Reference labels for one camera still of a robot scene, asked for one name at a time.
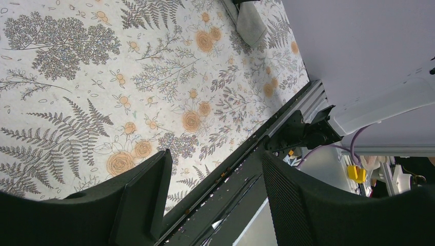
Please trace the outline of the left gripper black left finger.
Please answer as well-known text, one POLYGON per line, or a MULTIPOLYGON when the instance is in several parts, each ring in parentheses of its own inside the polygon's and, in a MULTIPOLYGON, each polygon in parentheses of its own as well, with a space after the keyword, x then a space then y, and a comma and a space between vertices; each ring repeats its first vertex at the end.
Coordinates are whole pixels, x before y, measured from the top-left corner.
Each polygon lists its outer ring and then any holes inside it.
POLYGON ((64 199, 1 193, 1 245, 154 245, 172 170, 169 150, 64 199))

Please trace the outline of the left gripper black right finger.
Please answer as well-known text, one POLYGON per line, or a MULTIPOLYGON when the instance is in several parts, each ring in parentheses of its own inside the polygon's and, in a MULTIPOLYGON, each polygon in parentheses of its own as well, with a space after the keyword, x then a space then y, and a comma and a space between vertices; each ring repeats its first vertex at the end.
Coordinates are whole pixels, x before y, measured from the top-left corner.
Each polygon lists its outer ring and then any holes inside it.
POLYGON ((434 186, 370 198, 262 158, 278 245, 434 245, 434 186))

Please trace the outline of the grey cloth napkin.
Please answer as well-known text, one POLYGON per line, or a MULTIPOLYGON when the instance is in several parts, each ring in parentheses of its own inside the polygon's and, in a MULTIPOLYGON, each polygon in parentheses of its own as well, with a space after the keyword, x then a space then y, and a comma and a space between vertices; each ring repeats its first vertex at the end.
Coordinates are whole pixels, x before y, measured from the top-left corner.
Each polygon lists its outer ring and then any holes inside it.
POLYGON ((239 4, 236 30, 250 47, 255 48, 263 41, 268 32, 267 27, 253 2, 239 4))

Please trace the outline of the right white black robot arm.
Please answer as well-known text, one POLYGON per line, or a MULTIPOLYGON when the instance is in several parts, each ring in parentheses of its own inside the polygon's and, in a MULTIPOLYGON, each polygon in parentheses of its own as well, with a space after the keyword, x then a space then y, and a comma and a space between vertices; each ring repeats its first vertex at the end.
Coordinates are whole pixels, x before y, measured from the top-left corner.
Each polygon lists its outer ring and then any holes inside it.
POLYGON ((329 146, 372 124, 434 104, 434 59, 385 90, 357 97, 342 106, 327 106, 312 120, 305 120, 325 99, 322 82, 309 82, 306 90, 268 130, 265 150, 281 152, 295 147, 312 150, 329 146))

